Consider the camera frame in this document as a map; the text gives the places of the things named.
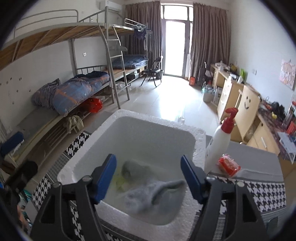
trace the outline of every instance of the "blue comforter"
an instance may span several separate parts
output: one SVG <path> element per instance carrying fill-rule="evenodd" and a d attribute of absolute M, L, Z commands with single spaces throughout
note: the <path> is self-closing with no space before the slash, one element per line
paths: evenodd
<path fill-rule="evenodd" d="M 87 75 L 79 74 L 63 84 L 56 79 L 37 90 L 32 96 L 32 101 L 38 106 L 56 110 L 60 115 L 66 116 L 98 92 L 109 78 L 106 72 L 93 71 Z"/>
<path fill-rule="evenodd" d="M 136 69 L 148 63 L 145 55 L 124 55 L 123 61 L 126 69 Z M 114 69 L 122 69 L 120 58 L 115 58 L 112 61 L 112 66 Z"/>

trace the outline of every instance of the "folding chair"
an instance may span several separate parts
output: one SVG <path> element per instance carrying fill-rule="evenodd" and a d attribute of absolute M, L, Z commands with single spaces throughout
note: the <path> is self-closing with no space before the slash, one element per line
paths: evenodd
<path fill-rule="evenodd" d="M 163 60 L 163 56 L 158 57 L 156 60 L 154 60 L 154 62 L 152 63 L 152 65 L 150 66 L 149 69 L 145 69 L 145 70 L 143 70 L 143 72 L 146 73 L 146 75 L 145 75 L 145 78 L 144 78 L 144 80 L 143 80 L 141 86 L 143 85 L 143 83 L 144 83 L 146 77 L 147 77 L 149 74 L 151 74 L 151 76 L 150 76 L 150 78 L 148 79 L 148 81 L 149 81 L 149 80 L 151 79 L 151 77 L 152 77 L 152 78 L 153 78 L 153 81 L 154 81 L 154 85 L 155 85 L 155 87 L 159 86 L 159 85 L 156 85 L 156 84 L 155 84 L 155 79 L 154 79 L 153 74 L 156 74 L 156 73 L 159 73 L 159 72 L 160 72 L 160 63 L 161 63 L 162 60 Z"/>

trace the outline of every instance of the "curtain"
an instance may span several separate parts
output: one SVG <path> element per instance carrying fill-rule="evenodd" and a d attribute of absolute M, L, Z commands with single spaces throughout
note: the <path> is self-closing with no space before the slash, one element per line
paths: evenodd
<path fill-rule="evenodd" d="M 226 10 L 193 4 L 193 30 L 190 76 L 197 78 L 200 66 L 220 62 L 228 64 L 230 28 Z"/>
<path fill-rule="evenodd" d="M 126 5 L 125 17 L 142 24 L 148 24 L 152 30 L 151 51 L 148 52 L 149 62 L 161 56 L 161 17 L 160 2 L 144 2 Z M 124 45 L 127 47 L 127 54 L 146 54 L 144 41 L 136 39 L 133 35 L 126 35 Z"/>

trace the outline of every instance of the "spray bottle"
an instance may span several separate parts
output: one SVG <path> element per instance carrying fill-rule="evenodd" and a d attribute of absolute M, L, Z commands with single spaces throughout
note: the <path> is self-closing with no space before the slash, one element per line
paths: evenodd
<path fill-rule="evenodd" d="M 219 158 L 226 153 L 230 143 L 231 132 L 234 127 L 234 117 L 238 109 L 228 108 L 225 112 L 230 114 L 230 116 L 224 120 L 222 125 L 218 126 L 206 149 L 204 169 L 206 174 L 216 165 Z"/>

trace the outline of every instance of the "screw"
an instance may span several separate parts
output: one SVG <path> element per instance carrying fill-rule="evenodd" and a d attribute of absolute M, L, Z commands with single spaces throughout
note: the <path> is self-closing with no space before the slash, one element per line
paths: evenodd
<path fill-rule="evenodd" d="M 91 179 L 92 179 L 91 176 L 84 176 L 84 177 L 82 178 L 82 180 L 83 180 L 84 182 L 89 182 Z"/>
<path fill-rule="evenodd" d="M 213 175 L 207 175 L 206 179 L 208 181 L 214 181 L 216 178 Z"/>
<path fill-rule="evenodd" d="M 237 182 L 237 185 L 240 187 L 240 188 L 243 188 L 244 187 L 244 183 L 242 181 L 238 181 Z"/>
<path fill-rule="evenodd" d="M 57 182 L 57 183 L 54 183 L 54 184 L 53 184 L 53 187 L 54 187 L 54 188 L 58 188 L 60 185 L 61 185 L 61 183 Z"/>

